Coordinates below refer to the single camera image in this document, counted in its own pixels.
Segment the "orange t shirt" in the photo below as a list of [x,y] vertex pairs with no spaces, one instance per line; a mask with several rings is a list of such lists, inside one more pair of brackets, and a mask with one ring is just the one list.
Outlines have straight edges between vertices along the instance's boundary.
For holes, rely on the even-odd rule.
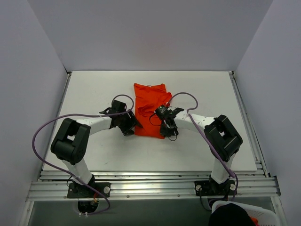
[[161,120],[154,113],[171,99],[172,94],[167,92],[165,84],[145,86],[135,83],[134,92],[135,117],[142,125],[136,126],[135,135],[164,139],[160,134]]

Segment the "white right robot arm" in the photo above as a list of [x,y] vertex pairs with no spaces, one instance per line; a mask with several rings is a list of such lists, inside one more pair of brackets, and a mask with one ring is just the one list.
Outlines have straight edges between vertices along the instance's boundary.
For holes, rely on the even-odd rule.
[[229,177],[235,177],[231,166],[243,143],[242,137],[229,118],[223,114],[218,117],[207,117],[178,113],[177,115],[159,116],[159,119],[168,129],[187,129],[200,133],[215,157],[209,189],[214,194],[220,194],[224,191],[226,180]]

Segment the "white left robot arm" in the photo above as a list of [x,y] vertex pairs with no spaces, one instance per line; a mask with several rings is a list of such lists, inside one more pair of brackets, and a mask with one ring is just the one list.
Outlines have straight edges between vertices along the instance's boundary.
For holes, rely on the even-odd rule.
[[141,128],[142,124],[132,111],[118,113],[106,109],[98,117],[82,120],[66,118],[61,123],[50,150],[67,166],[73,180],[79,184],[78,192],[83,197],[90,197],[94,194],[95,185],[91,183],[93,175],[84,160],[89,137],[115,127],[124,136],[130,136],[134,134],[136,126]]

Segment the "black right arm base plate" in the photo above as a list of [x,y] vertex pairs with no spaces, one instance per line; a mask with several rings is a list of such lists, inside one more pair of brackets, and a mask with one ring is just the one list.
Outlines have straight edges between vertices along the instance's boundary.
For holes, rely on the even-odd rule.
[[235,181],[230,179],[218,184],[209,178],[208,180],[195,181],[194,186],[197,196],[228,196],[237,194]]

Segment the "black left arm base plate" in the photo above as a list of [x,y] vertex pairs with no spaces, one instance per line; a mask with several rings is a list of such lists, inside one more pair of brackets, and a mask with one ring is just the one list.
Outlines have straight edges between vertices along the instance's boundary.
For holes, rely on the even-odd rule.
[[[76,199],[76,198],[98,198],[101,197],[94,190],[86,187],[85,185],[77,184],[76,182],[71,182],[68,188],[67,198]],[[96,182],[94,185],[91,185],[95,190],[99,191],[105,197],[110,197],[111,184],[104,182]]]

